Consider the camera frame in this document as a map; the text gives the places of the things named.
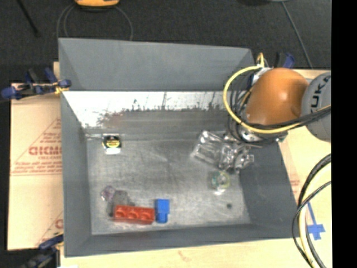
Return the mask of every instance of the black cable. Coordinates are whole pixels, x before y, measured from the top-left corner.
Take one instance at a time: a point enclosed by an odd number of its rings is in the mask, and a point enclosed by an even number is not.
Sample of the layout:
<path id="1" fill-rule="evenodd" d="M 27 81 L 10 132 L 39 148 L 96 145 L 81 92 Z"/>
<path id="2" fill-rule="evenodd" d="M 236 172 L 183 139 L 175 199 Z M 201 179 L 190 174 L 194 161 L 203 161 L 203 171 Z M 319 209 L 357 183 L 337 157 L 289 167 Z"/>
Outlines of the black cable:
<path id="1" fill-rule="evenodd" d="M 319 171 L 321 171 L 325 166 L 327 166 L 330 162 L 332 162 L 332 154 L 328 154 L 325 157 L 323 157 L 311 170 L 311 172 L 309 173 L 309 175 L 307 176 L 304 185 L 301 188 L 301 192 L 299 195 L 299 199 L 298 199 L 298 207 L 301 206 L 302 204 L 302 200 L 304 198 L 304 195 L 306 193 L 306 190 L 308 188 L 308 186 L 310 185 L 310 183 L 312 182 L 312 180 L 314 179 L 314 177 L 317 175 L 317 173 Z M 324 263 L 322 262 L 322 260 L 320 259 L 318 253 L 316 252 L 313 243 L 311 241 L 311 237 L 310 234 L 308 233 L 308 230 L 306 230 L 306 239 L 307 239 L 307 243 L 308 246 L 310 248 L 310 251 L 313 255 L 313 257 L 315 258 L 316 262 L 318 263 L 318 265 L 320 267 L 326 268 L 326 266 L 324 265 Z"/>
<path id="2" fill-rule="evenodd" d="M 323 169 L 326 165 L 328 165 L 330 162 L 332 162 L 332 154 L 328 154 L 325 157 L 323 157 L 311 170 L 311 172 L 309 173 L 309 175 L 307 176 L 304 185 L 301 188 L 301 192 L 299 195 L 299 199 L 298 199 L 298 207 L 301 205 L 302 200 L 303 200 L 303 196 L 307 190 L 307 187 L 310 185 L 310 183 L 312 182 L 312 180 L 314 179 L 314 177 L 317 175 L 317 173 Z"/>
<path id="3" fill-rule="evenodd" d="M 20 6 L 23 14 L 25 15 L 27 21 L 29 22 L 30 26 L 32 27 L 33 33 L 35 34 L 36 37 L 41 37 L 41 33 L 39 32 L 39 30 L 37 29 L 36 25 L 34 24 L 32 18 L 30 17 L 30 14 L 28 14 L 25 5 L 22 3 L 21 0 L 16 0 L 16 2 L 18 3 L 18 5 Z"/>
<path id="4" fill-rule="evenodd" d="M 323 184 L 322 186 L 318 187 L 316 190 L 314 190 L 302 203 L 301 205 L 297 208 L 297 212 L 294 215 L 293 221 L 292 221 L 292 225 L 291 225 L 291 231 L 292 231 L 292 237 L 295 243 L 295 246 L 297 247 L 297 249 L 299 250 L 300 254 L 302 255 L 302 257 L 305 259 L 305 261 L 308 263 L 308 265 L 310 267 L 312 267 L 312 265 L 310 264 L 310 261 L 308 260 L 304 250 L 300 247 L 300 245 L 298 244 L 297 240 L 296 240 L 296 236 L 294 233 L 294 229 L 295 229 L 295 222 L 298 220 L 298 217 L 301 213 L 301 210 L 307 205 L 307 203 L 309 201 L 311 201 L 320 191 L 322 191 L 323 189 L 325 189 L 327 186 L 329 186 L 332 183 L 332 181 L 328 181 L 327 183 Z"/>
<path id="5" fill-rule="evenodd" d="M 315 247 L 312 244 L 311 237 L 310 237 L 310 234 L 308 232 L 306 223 L 305 223 L 305 226 L 306 226 L 306 240 L 307 240 L 307 243 L 308 243 L 308 247 L 310 248 L 311 254 L 315 258 L 315 261 L 319 265 L 319 267 L 326 268 L 325 264 L 322 262 L 322 259 L 319 257 L 318 253 L 316 252 Z"/>

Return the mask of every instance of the red toy block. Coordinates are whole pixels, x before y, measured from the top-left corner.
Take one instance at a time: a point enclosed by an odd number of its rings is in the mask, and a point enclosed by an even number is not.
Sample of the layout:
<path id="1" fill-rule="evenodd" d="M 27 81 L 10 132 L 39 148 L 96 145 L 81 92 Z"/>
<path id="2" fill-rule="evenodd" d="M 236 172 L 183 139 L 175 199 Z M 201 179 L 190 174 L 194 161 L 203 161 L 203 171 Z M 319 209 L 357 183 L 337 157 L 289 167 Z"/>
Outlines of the red toy block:
<path id="1" fill-rule="evenodd" d="M 155 220 L 154 208 L 117 205 L 114 208 L 114 220 L 120 222 L 151 224 Z"/>

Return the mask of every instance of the small purple object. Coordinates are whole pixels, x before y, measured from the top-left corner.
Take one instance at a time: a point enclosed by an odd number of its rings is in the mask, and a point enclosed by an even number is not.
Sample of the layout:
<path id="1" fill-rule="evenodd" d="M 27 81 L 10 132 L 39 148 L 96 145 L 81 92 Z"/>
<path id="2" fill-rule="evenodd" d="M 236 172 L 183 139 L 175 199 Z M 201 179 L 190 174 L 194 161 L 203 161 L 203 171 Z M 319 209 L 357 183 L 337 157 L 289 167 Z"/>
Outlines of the small purple object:
<path id="1" fill-rule="evenodd" d="M 108 203 L 113 201 L 114 194 L 115 189 L 111 185 L 106 186 L 105 189 L 100 192 L 102 199 L 106 200 Z"/>

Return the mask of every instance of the black floor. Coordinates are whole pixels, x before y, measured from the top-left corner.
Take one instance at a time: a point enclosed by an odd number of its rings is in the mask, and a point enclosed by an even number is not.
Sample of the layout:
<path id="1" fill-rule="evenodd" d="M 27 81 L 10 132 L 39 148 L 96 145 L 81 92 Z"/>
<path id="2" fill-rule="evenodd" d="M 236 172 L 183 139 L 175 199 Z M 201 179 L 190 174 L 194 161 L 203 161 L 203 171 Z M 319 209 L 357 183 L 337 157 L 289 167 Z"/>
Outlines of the black floor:
<path id="1" fill-rule="evenodd" d="M 58 36 L 247 47 L 271 65 L 277 52 L 289 52 L 295 68 L 331 68 L 332 0 L 122 0 L 102 13 L 72 8 L 73 0 L 22 2 L 41 36 L 16 0 L 0 0 L 0 89 L 23 80 L 28 68 L 52 65 Z M 0 103 L 0 117 L 0 267 L 13 267 L 32 252 L 5 251 L 8 103 Z"/>

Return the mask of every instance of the blue clamp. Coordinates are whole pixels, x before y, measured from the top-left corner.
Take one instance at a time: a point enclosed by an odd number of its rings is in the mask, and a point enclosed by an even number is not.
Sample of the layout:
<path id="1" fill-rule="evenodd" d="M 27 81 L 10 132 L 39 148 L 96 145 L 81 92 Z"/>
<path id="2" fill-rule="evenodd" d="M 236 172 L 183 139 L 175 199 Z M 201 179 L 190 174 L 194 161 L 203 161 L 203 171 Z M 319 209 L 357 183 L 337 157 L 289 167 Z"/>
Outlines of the blue clamp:
<path id="1" fill-rule="evenodd" d="M 36 73 L 29 69 L 25 74 L 25 83 L 15 87 L 6 87 L 1 90 L 1 96 L 4 99 L 19 100 L 24 97 L 41 95 L 56 92 L 60 89 L 69 88 L 72 83 L 68 79 L 58 81 L 50 68 L 45 68 L 45 75 L 48 82 L 45 84 L 38 78 Z"/>
<path id="2" fill-rule="evenodd" d="M 156 222 L 166 223 L 168 221 L 169 213 L 170 213 L 170 200 L 156 199 L 155 200 Z"/>
<path id="3" fill-rule="evenodd" d="M 38 249 L 40 250 L 45 250 L 45 249 L 49 249 L 61 242 L 64 241 L 64 237 L 63 237 L 63 234 L 60 234 L 60 235 L 57 235 L 43 243 L 41 243 L 39 246 L 38 246 Z"/>

